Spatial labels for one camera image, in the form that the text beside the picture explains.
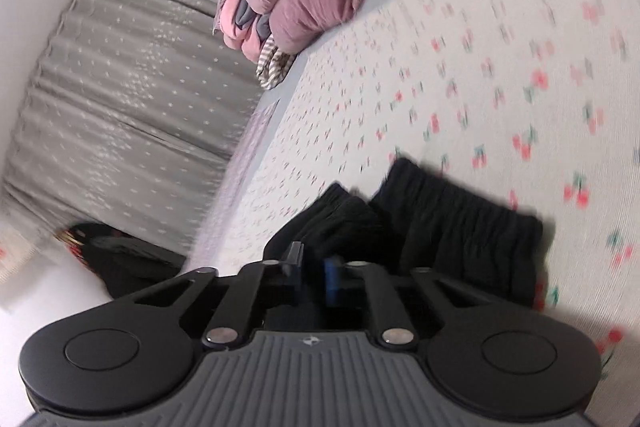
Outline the black pants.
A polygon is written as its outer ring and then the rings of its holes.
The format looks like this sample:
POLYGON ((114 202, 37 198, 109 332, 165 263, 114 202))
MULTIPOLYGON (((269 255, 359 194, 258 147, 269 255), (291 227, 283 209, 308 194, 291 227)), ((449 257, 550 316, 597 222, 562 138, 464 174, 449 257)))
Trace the black pants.
POLYGON ((299 242, 314 259, 367 261, 394 275, 433 269, 530 308, 542 233, 537 217, 491 202, 401 157, 369 200, 330 184, 269 239, 262 257, 281 259, 299 242))

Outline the pink striped blanket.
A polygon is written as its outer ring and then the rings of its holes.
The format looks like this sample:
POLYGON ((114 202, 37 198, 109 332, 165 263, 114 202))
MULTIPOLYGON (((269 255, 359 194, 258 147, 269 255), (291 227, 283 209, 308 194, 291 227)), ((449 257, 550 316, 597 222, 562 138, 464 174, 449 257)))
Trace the pink striped blanket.
POLYGON ((240 197, 241 188, 257 154, 260 144, 267 132, 273 114, 279 102, 255 110, 244 130, 242 138, 228 164, 220 187, 218 187, 213 205, 210 206, 201 230, 199 239, 210 239, 218 235, 226 226, 232 208, 240 197))

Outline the black hanging jacket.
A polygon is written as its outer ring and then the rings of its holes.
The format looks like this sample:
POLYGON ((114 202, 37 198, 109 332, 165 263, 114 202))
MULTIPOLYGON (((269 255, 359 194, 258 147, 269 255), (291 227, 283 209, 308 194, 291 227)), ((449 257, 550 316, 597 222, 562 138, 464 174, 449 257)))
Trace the black hanging jacket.
POLYGON ((113 299, 176 277, 186 256, 98 222, 77 222, 55 237, 99 277, 113 299))

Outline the striped folded cloth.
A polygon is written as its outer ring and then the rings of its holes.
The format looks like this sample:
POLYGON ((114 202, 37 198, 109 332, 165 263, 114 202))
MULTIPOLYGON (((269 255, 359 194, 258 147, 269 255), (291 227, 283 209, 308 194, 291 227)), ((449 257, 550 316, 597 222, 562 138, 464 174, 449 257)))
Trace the striped folded cloth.
POLYGON ((265 91, 277 88, 285 80, 295 59, 295 55, 284 53, 277 46, 273 36, 269 36, 258 56, 256 77, 259 86, 265 91))

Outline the grey dotted curtain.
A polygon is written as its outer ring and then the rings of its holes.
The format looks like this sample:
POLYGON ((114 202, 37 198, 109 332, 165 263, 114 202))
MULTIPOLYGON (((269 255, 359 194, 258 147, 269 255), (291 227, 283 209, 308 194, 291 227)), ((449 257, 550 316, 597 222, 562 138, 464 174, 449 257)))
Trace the grey dotted curtain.
POLYGON ((262 95, 207 0, 72 0, 27 83, 1 199, 186 254, 262 95))

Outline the pink folded blanket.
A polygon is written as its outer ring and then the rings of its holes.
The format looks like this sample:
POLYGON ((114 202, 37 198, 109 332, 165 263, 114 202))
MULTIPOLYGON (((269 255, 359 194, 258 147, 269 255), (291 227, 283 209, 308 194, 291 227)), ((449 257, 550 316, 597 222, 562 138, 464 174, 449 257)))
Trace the pink folded blanket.
POLYGON ((241 51, 254 64, 271 36, 269 14, 255 12, 246 0, 224 0, 218 10, 217 28, 228 48, 241 51))

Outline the cherry print bed sheet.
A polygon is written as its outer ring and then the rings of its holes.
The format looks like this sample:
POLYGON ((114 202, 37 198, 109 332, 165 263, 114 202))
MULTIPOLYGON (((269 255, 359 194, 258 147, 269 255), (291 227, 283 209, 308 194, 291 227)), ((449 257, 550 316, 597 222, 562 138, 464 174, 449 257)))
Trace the cherry print bed sheet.
POLYGON ((232 273, 331 182, 407 156, 554 223, 537 303, 583 319, 604 378, 639 374, 639 0, 390 0, 312 52, 194 265, 232 273))

